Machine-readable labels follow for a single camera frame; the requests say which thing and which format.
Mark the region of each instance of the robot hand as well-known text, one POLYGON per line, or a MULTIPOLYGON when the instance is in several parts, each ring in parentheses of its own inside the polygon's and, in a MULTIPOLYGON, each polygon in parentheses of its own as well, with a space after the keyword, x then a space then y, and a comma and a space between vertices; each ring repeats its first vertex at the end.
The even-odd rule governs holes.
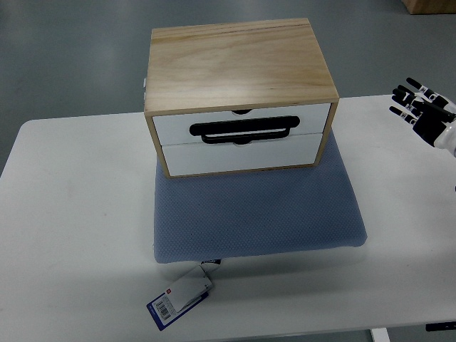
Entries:
POLYGON ((456 105, 412 78, 407 82, 419 93, 399 85, 393 90, 393 100, 407 111, 396 107, 390 110, 410 123, 429 145, 449 150, 456 157, 456 105))

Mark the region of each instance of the barcode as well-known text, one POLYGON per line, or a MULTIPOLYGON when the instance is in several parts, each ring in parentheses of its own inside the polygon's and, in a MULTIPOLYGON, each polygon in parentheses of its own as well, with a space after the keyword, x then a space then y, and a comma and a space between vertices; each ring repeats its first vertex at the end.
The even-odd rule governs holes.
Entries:
POLYGON ((166 321, 169 317, 171 317, 170 312, 166 308, 166 305, 164 305, 163 301, 159 301, 158 303, 156 303, 155 308, 162 317, 163 321, 166 321))

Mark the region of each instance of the drawer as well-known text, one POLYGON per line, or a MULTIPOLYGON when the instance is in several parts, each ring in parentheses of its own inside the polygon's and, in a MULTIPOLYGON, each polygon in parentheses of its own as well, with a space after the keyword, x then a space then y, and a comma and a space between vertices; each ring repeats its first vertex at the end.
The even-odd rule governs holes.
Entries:
POLYGON ((231 111, 162 115, 153 117, 153 122, 162 146, 202 142, 201 136, 190 134, 190 126, 194 124, 258 118, 297 116, 299 124, 295 128, 291 128, 289 134, 302 135, 323 132, 330 105, 330 103, 321 103, 316 105, 260 108, 253 109, 243 115, 235 114, 231 111))
POLYGON ((312 164, 322 134, 292 135, 246 145, 189 143, 163 146, 170 176, 312 164))

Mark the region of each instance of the gray floor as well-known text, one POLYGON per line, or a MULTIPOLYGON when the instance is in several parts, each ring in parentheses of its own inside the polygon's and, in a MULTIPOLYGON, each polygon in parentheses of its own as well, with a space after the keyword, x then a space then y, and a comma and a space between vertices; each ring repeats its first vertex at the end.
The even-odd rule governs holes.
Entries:
MULTIPOLYGON (((388 94, 410 76, 456 100, 456 15, 411 16, 400 0, 0 0, 0 172, 27 120, 141 111, 152 28, 296 17, 309 18, 341 97, 388 94)), ((390 337, 456 333, 418 326, 390 337)))

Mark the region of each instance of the cardboard box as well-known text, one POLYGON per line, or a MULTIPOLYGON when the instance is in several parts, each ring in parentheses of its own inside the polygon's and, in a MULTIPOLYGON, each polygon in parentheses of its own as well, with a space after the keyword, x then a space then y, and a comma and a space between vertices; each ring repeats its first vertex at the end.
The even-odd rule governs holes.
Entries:
POLYGON ((410 14, 454 14, 456 0, 402 0, 410 14))

